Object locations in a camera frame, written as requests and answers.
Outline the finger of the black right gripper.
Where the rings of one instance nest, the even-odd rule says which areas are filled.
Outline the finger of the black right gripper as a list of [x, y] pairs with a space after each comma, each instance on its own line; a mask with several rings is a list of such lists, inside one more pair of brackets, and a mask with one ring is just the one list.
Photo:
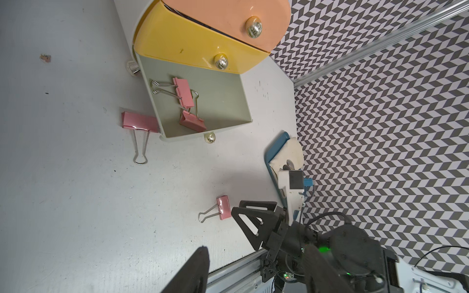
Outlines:
[[276, 201], [248, 201], [242, 200], [239, 203], [240, 208], [258, 209], [262, 211], [274, 212], [277, 207]]
[[255, 251], [266, 249], [279, 251], [282, 242], [282, 208], [252, 209], [235, 207], [232, 217]]

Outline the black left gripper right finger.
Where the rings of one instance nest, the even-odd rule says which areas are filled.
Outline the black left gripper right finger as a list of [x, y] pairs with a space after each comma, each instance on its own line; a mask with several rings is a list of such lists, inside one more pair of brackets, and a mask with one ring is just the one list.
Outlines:
[[302, 257], [308, 293], [351, 293], [350, 286], [322, 257], [314, 245], [306, 245]]

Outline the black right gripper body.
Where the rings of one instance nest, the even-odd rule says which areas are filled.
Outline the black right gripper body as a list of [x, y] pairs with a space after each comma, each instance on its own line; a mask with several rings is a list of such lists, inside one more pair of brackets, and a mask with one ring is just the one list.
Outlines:
[[344, 224], [320, 233], [309, 226], [294, 222], [287, 224], [287, 212], [282, 209], [282, 242], [279, 251], [267, 251], [267, 259], [275, 261], [280, 252], [300, 261], [306, 245], [314, 245], [322, 257], [350, 286], [352, 293], [397, 293], [399, 280], [397, 256], [381, 247], [366, 232], [344, 216]]

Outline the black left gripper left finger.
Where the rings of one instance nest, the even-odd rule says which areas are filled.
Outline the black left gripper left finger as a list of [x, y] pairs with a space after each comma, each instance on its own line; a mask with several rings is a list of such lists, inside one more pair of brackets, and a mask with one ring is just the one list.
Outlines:
[[201, 246], [191, 255], [161, 293], [205, 293], [209, 268], [208, 248]]

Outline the pink binder clip small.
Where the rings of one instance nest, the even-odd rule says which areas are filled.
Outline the pink binder clip small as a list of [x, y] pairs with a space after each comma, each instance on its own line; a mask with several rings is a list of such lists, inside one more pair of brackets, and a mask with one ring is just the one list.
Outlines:
[[207, 211], [198, 214], [198, 221], [204, 223], [207, 219], [212, 217], [219, 217], [220, 220], [229, 219], [232, 217], [232, 209], [228, 195], [221, 195], [217, 197], [216, 203]]

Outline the green bottom drawer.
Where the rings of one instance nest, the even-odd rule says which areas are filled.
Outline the green bottom drawer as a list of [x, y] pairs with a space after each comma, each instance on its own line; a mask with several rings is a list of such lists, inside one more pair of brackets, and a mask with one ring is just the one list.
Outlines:
[[[241, 76], [221, 73], [174, 62], [161, 61], [136, 55], [142, 77], [159, 123], [161, 139], [173, 142], [203, 137], [204, 134], [236, 128], [252, 122]], [[176, 99], [174, 88], [166, 87], [173, 78], [188, 81], [190, 89], [197, 92], [198, 115], [206, 130], [197, 132], [180, 124], [183, 108]]]

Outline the orange top drawer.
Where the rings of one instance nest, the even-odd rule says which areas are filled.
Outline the orange top drawer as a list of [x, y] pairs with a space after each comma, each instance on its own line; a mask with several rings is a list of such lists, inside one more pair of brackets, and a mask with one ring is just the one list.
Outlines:
[[[207, 26], [271, 52], [285, 35], [291, 18], [289, 1], [174, 0], [165, 1], [170, 8]], [[257, 17], [262, 24], [259, 37], [250, 37], [247, 22]]]

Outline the yellow drawer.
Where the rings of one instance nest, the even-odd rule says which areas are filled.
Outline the yellow drawer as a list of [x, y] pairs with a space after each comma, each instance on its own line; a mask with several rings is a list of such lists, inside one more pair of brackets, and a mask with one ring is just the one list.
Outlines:
[[235, 74], [269, 56], [170, 11], [162, 1], [145, 17], [133, 48], [139, 56]]

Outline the white round drawer cabinet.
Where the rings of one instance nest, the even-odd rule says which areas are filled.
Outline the white round drawer cabinet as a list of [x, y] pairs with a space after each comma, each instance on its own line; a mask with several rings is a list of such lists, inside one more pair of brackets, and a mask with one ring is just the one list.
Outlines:
[[114, 4], [131, 54], [126, 68], [132, 76], [145, 76], [140, 57], [158, 58], [161, 22], [157, 18], [164, 13], [164, 4], [161, 1], [115, 1]]

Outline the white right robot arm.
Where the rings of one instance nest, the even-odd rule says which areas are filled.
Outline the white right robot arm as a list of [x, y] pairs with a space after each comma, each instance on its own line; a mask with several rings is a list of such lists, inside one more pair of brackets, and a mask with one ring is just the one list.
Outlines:
[[261, 259], [263, 281], [273, 279], [279, 293], [302, 283], [309, 293], [466, 293], [460, 273], [428, 272], [412, 266], [352, 224], [326, 233], [288, 221], [288, 211], [271, 201], [241, 201], [232, 217]]

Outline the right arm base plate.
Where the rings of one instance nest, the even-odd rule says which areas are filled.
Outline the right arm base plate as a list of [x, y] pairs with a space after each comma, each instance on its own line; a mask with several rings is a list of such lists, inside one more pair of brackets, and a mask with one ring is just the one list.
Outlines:
[[271, 282], [272, 293], [282, 293], [286, 284], [303, 283], [304, 269], [299, 260], [280, 252], [275, 261], [264, 255], [260, 259], [260, 274], [263, 283]]

